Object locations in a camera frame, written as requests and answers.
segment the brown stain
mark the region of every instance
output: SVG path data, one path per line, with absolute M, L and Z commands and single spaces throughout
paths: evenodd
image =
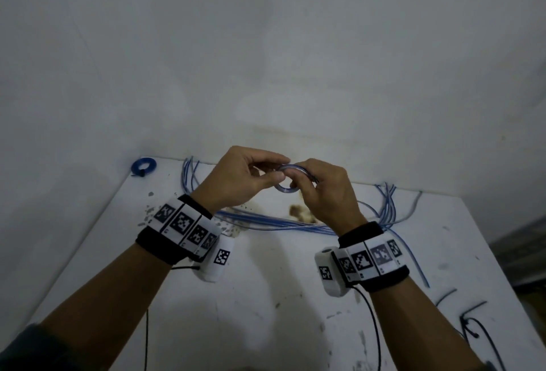
M 288 214 L 302 223 L 318 224 L 317 218 L 303 205 L 292 204 L 288 209 Z

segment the white wall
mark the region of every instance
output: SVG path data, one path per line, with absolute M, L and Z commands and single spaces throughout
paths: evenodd
M 232 144 L 545 213 L 545 0 L 1 0 L 0 345 L 140 154 Z

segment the table surface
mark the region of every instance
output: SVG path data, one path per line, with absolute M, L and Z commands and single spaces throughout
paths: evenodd
M 213 167 L 201 164 L 197 178 L 203 180 Z M 169 197 L 181 195 L 181 169 L 179 160 L 158 158 L 152 174 L 127 177 L 32 322 L 45 318 L 131 245 L 146 217 Z M 382 197 L 374 186 L 353 187 L 359 200 L 380 208 Z M 416 194 L 396 190 L 399 215 L 406 214 Z M 270 188 L 246 207 L 290 218 L 293 204 L 303 205 L 299 193 Z M 343 298 L 329 297 L 320 282 L 313 256 L 335 245 L 336 237 L 293 230 L 260 232 L 226 223 L 222 227 L 236 240 L 220 281 L 205 283 L 190 270 L 172 271 L 150 306 L 148 370 L 377 369 L 376 337 L 365 302 L 354 291 Z M 431 300 L 458 289 L 440 305 L 457 329 L 464 310 L 487 300 L 473 316 L 486 326 L 506 368 L 534 370 L 546 363 L 541 340 L 460 198 L 423 194 L 414 215 L 397 224 L 396 231 L 427 276 L 430 288 L 408 261 L 412 278 Z M 383 338 L 381 344 L 382 369 L 396 369 Z M 500 370 L 484 336 L 471 337 L 471 345 L 482 360 Z M 112 369 L 143 369 L 144 356 L 143 319 Z

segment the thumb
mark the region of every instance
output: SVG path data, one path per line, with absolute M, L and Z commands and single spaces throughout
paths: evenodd
M 304 201 L 312 201 L 317 197 L 317 190 L 311 182 L 311 180 L 299 170 L 290 169 L 287 170 L 287 175 L 295 182 L 300 188 L 301 194 L 304 196 Z
M 273 187 L 278 183 L 284 181 L 286 176 L 281 171 L 271 171 L 270 173 L 265 173 L 259 177 L 255 178 L 256 185 L 258 190 L 261 191 L 265 188 Z

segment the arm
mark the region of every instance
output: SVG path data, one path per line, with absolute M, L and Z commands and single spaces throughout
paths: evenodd
M 192 198 L 214 214 L 284 180 L 273 171 L 289 159 L 232 147 Z M 258 168 L 266 171 L 260 176 Z M 51 335 L 95 366 L 110 367 L 146 312 L 171 265 L 133 244 L 42 322 Z
M 310 159 L 298 165 L 313 174 L 287 169 L 305 204 L 338 236 L 367 223 L 345 169 Z M 448 320 L 411 278 L 370 294 L 396 367 L 404 370 L 476 370 L 483 366 Z

